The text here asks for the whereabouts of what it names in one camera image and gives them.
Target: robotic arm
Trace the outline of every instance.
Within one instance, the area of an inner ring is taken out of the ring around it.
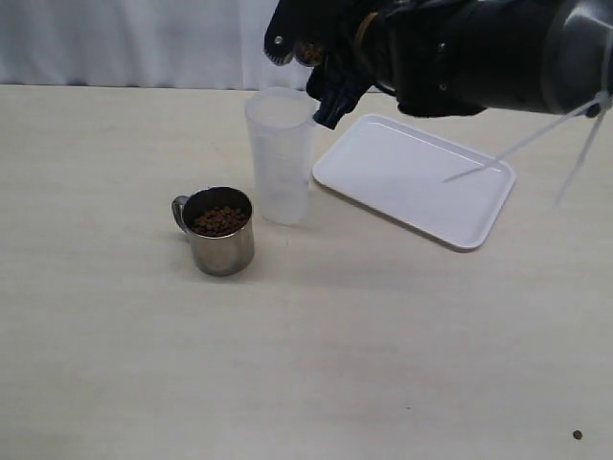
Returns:
[[[372,86],[414,117],[566,114],[602,90],[612,29],[613,0],[280,0],[264,52],[313,68],[306,92],[329,129]]]

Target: white curtain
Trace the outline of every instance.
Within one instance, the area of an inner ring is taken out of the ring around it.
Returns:
[[[0,0],[0,83],[304,88],[271,64],[277,0]]]

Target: white tray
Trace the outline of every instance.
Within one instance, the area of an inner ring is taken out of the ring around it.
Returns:
[[[379,115],[365,115],[315,164],[322,186],[458,250],[487,239],[515,183],[506,163],[443,183],[490,156]]]

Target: plastic cup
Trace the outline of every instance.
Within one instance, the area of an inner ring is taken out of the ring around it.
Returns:
[[[245,104],[261,215],[293,225],[308,211],[316,102],[302,91],[273,87]]]

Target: stainless steel mug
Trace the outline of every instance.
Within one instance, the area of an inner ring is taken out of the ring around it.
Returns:
[[[195,221],[215,208],[240,209],[247,221],[238,230],[221,237],[203,236],[192,228]],[[231,187],[211,187],[172,202],[177,225],[187,234],[197,267],[212,276],[229,276],[242,271],[254,258],[253,205],[249,197]]]

